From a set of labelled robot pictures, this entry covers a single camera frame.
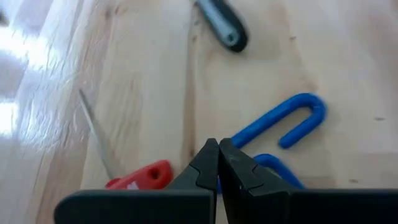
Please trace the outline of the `red T-handle hex key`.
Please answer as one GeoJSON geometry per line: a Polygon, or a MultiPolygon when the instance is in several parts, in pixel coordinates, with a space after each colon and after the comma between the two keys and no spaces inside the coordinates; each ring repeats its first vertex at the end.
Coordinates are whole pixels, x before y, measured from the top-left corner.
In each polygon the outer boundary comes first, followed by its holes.
{"type": "Polygon", "coordinates": [[[120,166],[108,149],[109,143],[97,122],[83,90],[78,90],[81,108],[84,112],[91,134],[95,140],[98,155],[104,165],[109,181],[108,190],[154,190],[166,187],[174,177],[168,160],[159,160],[134,172],[122,176],[120,166]]]}

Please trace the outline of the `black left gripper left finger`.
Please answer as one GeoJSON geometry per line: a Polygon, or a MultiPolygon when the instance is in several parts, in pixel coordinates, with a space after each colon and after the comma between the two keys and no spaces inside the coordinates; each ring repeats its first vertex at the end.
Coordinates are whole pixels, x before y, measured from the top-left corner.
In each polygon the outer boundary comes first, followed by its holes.
{"type": "Polygon", "coordinates": [[[214,138],[162,190],[81,190],[55,208],[55,224],[215,224],[219,145],[214,138]]]}

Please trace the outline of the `blue T-handle hex key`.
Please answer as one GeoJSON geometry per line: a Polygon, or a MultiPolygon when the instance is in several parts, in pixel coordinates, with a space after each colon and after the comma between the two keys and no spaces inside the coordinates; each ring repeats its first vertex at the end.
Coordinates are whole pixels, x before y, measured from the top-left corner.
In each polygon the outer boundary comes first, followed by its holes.
{"type": "MultiPolygon", "coordinates": [[[[326,106],[321,98],[311,93],[299,93],[283,101],[257,120],[237,132],[231,137],[233,146],[242,149],[246,144],[262,134],[274,124],[293,113],[299,108],[309,108],[311,115],[279,139],[278,145],[283,149],[292,147],[307,134],[316,129],[326,117],[326,106]]],[[[254,156],[255,162],[275,171],[289,184],[303,189],[305,186],[295,174],[282,163],[280,159],[271,154],[258,154],[254,156]]]]}

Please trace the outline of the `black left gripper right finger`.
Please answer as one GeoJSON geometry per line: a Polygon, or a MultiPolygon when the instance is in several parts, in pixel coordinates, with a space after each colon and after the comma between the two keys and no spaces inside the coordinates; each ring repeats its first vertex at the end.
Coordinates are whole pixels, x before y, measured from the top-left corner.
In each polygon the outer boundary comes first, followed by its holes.
{"type": "Polygon", "coordinates": [[[298,189],[221,140],[229,224],[398,224],[398,189],[298,189]]]}

